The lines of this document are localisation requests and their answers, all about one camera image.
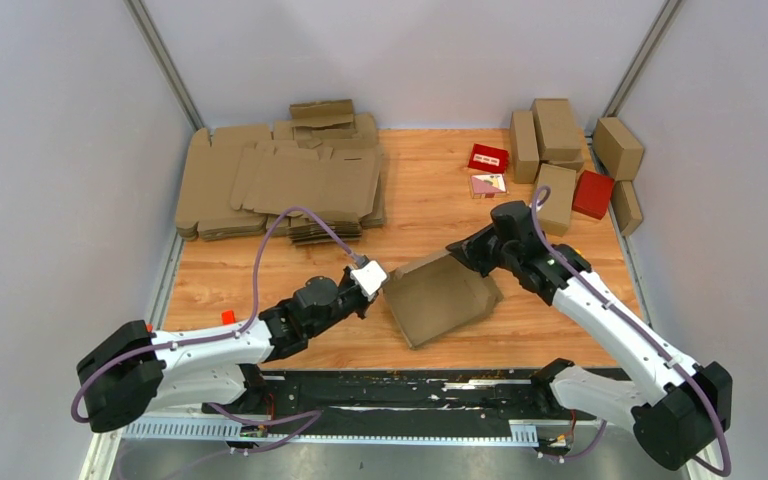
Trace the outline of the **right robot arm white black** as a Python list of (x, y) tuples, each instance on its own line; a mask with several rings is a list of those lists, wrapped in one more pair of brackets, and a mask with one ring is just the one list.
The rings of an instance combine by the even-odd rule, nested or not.
[(581, 326), (625, 372), (625, 380), (556, 359), (536, 375), (531, 403), (544, 417), (563, 410), (594, 415), (631, 432), (661, 467), (676, 471), (712, 443), (716, 474), (731, 472), (725, 433), (733, 378), (718, 362), (701, 365), (674, 347), (620, 301), (573, 247), (550, 243), (523, 201), (500, 204), (480, 231), (447, 246), (467, 269), (510, 272), (526, 291)]

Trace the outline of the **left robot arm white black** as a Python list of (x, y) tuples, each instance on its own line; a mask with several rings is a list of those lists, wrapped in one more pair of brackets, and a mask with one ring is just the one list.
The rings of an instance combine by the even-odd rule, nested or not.
[(250, 320), (192, 331), (151, 332), (130, 321), (81, 359), (72, 413), (94, 433), (123, 428), (148, 412), (189, 404), (233, 404), (258, 411), (266, 386), (259, 364), (291, 357), (311, 339), (355, 315), (365, 316), (388, 279), (376, 261), (347, 267), (340, 281), (313, 277)]

